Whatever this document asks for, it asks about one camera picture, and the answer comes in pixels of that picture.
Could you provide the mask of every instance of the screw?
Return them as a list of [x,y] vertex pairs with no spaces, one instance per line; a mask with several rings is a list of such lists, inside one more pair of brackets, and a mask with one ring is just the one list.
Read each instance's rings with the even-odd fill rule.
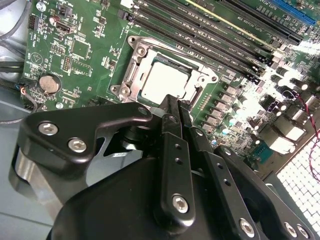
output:
[[57,103],[55,104],[55,107],[56,107],[57,109],[63,109],[63,108],[64,108],[64,105],[63,105],[61,102],[57,102]]
[[145,50],[143,47],[138,47],[138,49],[136,50],[136,52],[137,52],[140,56],[146,55],[146,50]]
[[203,133],[200,129],[198,129],[198,128],[195,129],[195,132],[196,132],[199,136],[203,136],[203,135],[204,135],[204,133]]
[[68,143],[68,147],[76,152],[76,153],[83,153],[87,149],[87,145],[81,139],[71,139]]
[[251,226],[251,224],[247,220],[245,220],[244,218],[240,218],[239,223],[240,223],[241,229],[249,238],[253,238],[255,236],[254,228]]
[[44,12],[44,11],[46,11],[46,9],[47,9],[47,6],[45,5],[45,3],[44,2],[42,2],[42,1],[38,1],[37,3],[36,3],[36,5],[35,5],[35,7],[36,7],[36,9],[38,9],[40,12]]
[[174,196],[172,198],[172,204],[174,208],[182,214],[185,214],[189,209],[187,201],[182,196]]
[[229,151],[229,149],[227,149],[227,148],[224,148],[224,152],[227,154],[227,155],[231,155],[231,152]]
[[289,223],[285,222],[284,225],[286,230],[292,237],[296,238],[298,236],[296,230]]
[[52,136],[55,135],[58,132],[58,127],[52,123],[41,123],[38,127],[38,130],[40,133],[47,135],[47,136]]
[[296,227],[298,228],[298,230],[300,231],[300,233],[301,233],[306,239],[309,238],[309,234],[306,232],[306,230],[305,230],[302,226],[297,225]]

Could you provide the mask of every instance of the wire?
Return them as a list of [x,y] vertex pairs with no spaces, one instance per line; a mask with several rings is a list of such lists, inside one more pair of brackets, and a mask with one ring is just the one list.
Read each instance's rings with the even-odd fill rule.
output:
[[0,10],[8,7],[10,4],[13,4],[17,0],[1,0],[0,1]]
[[[31,111],[31,114],[35,113],[38,109],[38,104],[36,103],[36,101],[26,92],[25,87],[20,87],[20,92],[33,104],[33,109]],[[9,121],[0,121],[0,125],[16,124],[21,122],[22,119],[23,118],[18,118],[18,119],[9,120]]]
[[305,101],[298,95],[297,98],[300,100],[300,102],[304,105],[304,108],[305,108],[305,112],[309,115],[309,119],[310,119],[310,122],[311,122],[311,125],[312,125],[312,128],[314,129],[314,134],[315,134],[315,137],[316,137],[316,140],[314,142],[314,145],[312,146],[311,150],[310,150],[310,153],[309,153],[309,168],[310,168],[310,171],[311,171],[311,174],[313,176],[313,178],[318,182],[320,183],[320,179],[319,179],[319,172],[317,170],[314,169],[313,167],[313,158],[312,158],[312,154],[314,152],[314,150],[316,149],[317,147],[317,144],[320,142],[320,137],[319,137],[319,132],[320,132],[320,129],[317,130],[317,127],[316,127],[316,122],[312,116],[312,114],[310,113],[310,110],[309,110],[309,107],[308,105],[305,103]]
[[18,28],[21,26],[21,24],[25,20],[25,17],[29,14],[29,10],[31,8],[31,5],[32,4],[30,1],[26,2],[20,18],[18,19],[18,21],[16,22],[16,24],[14,25],[14,27],[10,31],[8,31],[7,33],[0,36],[0,42],[10,38],[13,34],[15,34],[15,32],[18,30]]

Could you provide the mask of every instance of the dimm slot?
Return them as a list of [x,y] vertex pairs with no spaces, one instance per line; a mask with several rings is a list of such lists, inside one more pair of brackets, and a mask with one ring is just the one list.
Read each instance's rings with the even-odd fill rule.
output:
[[[179,25],[176,21],[165,18],[165,17],[155,13],[154,11],[151,11],[147,8],[140,8],[139,13],[143,13],[143,15],[147,18],[152,17],[154,19],[157,19],[157,20],[161,21],[162,23],[168,25],[168,27],[170,26],[172,28],[178,29],[179,31],[187,34],[190,38],[196,37],[195,39],[199,43],[202,43],[203,46],[208,45],[209,47],[218,50],[220,54],[227,55],[229,58],[233,59],[234,62],[238,62],[239,65],[241,65],[241,63],[244,64],[246,66],[246,68],[248,68],[250,70],[252,70],[252,69],[258,70],[261,68],[260,66],[252,63],[251,61],[246,60],[244,57],[240,57],[239,55],[236,55],[231,51],[228,52],[226,49],[223,49],[222,47],[219,46],[218,42],[217,42],[218,44],[213,45],[213,42],[211,40],[204,38],[202,35],[198,34],[197,32],[195,32],[189,28],[186,28],[182,25]],[[194,29],[197,29],[197,26],[195,26],[195,25],[191,25],[191,27],[193,27]]]
[[225,61],[224,59],[217,58],[215,55],[209,54],[207,51],[205,51],[201,47],[198,47],[196,45],[191,46],[191,44],[192,44],[191,42],[185,40],[182,37],[179,37],[178,35],[173,34],[170,31],[167,31],[167,30],[147,21],[144,18],[136,17],[135,22],[138,23],[143,28],[152,30],[153,32],[156,32],[160,35],[163,35],[167,38],[172,39],[173,41],[177,42],[178,45],[181,45],[182,47],[184,47],[186,49],[190,49],[190,51],[198,54],[199,56],[203,56],[204,58],[209,58],[213,62],[220,63],[222,66],[224,66],[227,69],[232,69],[236,73],[242,75],[244,78],[249,79],[252,82],[259,83],[259,80],[257,80],[257,77],[254,76],[253,74],[248,73],[235,65],[232,65],[230,62]]
[[[217,32],[210,30],[206,26],[199,28],[198,25],[203,24],[201,21],[199,21],[199,20],[195,21],[193,19],[190,19],[190,18],[186,17],[185,14],[180,14],[178,11],[174,10],[174,8],[167,6],[163,2],[153,2],[151,0],[149,0],[149,2],[152,2],[151,5],[153,5],[155,8],[163,11],[164,13],[167,13],[167,14],[169,13],[172,18],[177,19],[181,23],[188,24],[189,26],[192,26],[195,29],[195,31],[197,31],[197,30],[201,31],[202,33],[206,34],[210,38],[216,39],[217,41],[230,46],[231,48],[238,51],[242,55],[246,55],[247,57],[254,59],[256,61],[259,61],[261,63],[268,64],[269,61],[267,60],[267,58],[265,56],[253,51],[252,49],[250,49],[244,45],[238,44],[236,41],[231,40],[221,34],[218,34]],[[145,6],[140,6],[140,9],[144,10],[147,8]]]
[[[213,21],[209,17],[206,17],[204,15],[200,15],[196,10],[193,10],[182,3],[176,1],[176,0],[167,0],[168,2],[178,6],[181,10],[174,8],[167,3],[164,3],[163,1],[158,0],[144,0],[146,3],[151,4],[152,6],[159,8],[162,11],[168,11],[170,13],[174,13],[180,18],[185,19],[186,21],[193,21],[194,24],[198,24],[201,26],[203,30],[208,31],[209,33],[219,36],[220,38],[223,38],[225,41],[229,42],[230,44],[233,44],[237,46],[238,48],[242,49],[243,51],[256,56],[256,59],[262,63],[267,62],[267,58],[258,52],[254,51],[252,48],[257,48],[260,51],[266,52],[266,49],[262,48],[260,45],[257,45],[255,42],[252,42],[248,40],[247,38],[242,37],[241,35],[237,34],[236,32],[232,31],[231,29],[227,28],[226,26],[222,25],[220,22]],[[194,17],[191,18],[190,15],[186,15],[185,12],[189,12],[194,15]],[[241,42],[245,43],[246,45],[239,44],[235,40],[231,40],[225,36],[223,36],[218,31],[221,31],[223,34],[227,33],[231,36],[236,36]]]
[[264,28],[285,42],[289,42],[293,45],[299,45],[304,39],[294,31],[282,26],[280,23],[268,18],[261,12],[249,7],[239,0],[217,0],[217,4],[225,6],[236,14],[242,16],[244,19]]

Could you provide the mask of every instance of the microchip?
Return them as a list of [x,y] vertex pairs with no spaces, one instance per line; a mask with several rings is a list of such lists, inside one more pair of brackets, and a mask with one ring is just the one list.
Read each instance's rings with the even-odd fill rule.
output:
[[231,97],[231,96],[229,96],[227,94],[224,94],[224,93],[222,93],[220,95],[220,98],[221,98],[222,101],[224,101],[226,103],[233,102],[235,100],[233,97]]
[[126,11],[123,11],[121,9],[119,9],[118,13],[117,13],[117,17],[123,20],[126,20],[128,17],[129,13],[127,13]]
[[243,144],[243,143],[244,143],[244,140],[239,138],[238,141],[236,141],[236,143],[239,144],[239,145],[240,145],[240,144]]
[[219,120],[214,118],[214,117],[212,117],[212,116],[208,116],[206,118],[206,121],[211,125],[217,125],[219,123]]
[[219,110],[213,109],[210,114],[216,118],[221,118],[223,113]]
[[109,4],[109,2],[108,2],[108,0],[101,0],[101,6],[102,7],[108,7],[108,4]]
[[257,94],[262,93],[262,91],[263,91],[263,89],[262,89],[261,87],[258,87],[258,88],[255,90],[255,92],[256,92]]
[[258,87],[262,88],[266,84],[265,81],[260,81],[258,84]]
[[237,93],[237,89],[233,86],[226,85],[224,89],[228,94],[231,94],[231,95],[235,95]]
[[99,19],[99,23],[104,25],[104,24],[107,23],[107,20],[102,16],[102,17],[100,17],[100,19]]
[[242,126],[242,122],[238,121],[236,124],[235,124],[236,127],[240,128]]
[[225,110],[227,108],[227,105],[220,101],[217,101],[215,107],[219,110]]

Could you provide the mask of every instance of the electrolytic capacitor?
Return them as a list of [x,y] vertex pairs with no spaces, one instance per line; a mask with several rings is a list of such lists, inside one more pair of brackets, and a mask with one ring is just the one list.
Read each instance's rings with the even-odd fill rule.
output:
[[223,135],[227,135],[229,133],[229,129],[225,124],[222,124],[219,129]]
[[301,90],[307,90],[307,88],[309,87],[308,84],[306,84],[305,82],[303,81],[300,81],[296,78],[292,78],[290,80],[291,83],[293,83],[294,85],[296,85],[298,88],[300,88]]
[[253,143],[255,144],[255,145],[258,145],[258,144],[260,144],[260,139],[255,135],[255,134],[253,134],[253,133],[251,133],[250,134],[250,137],[251,137],[251,139],[252,139],[252,141],[253,141]]
[[255,121],[250,120],[249,124],[254,130],[258,130],[259,129],[259,126],[255,123]]

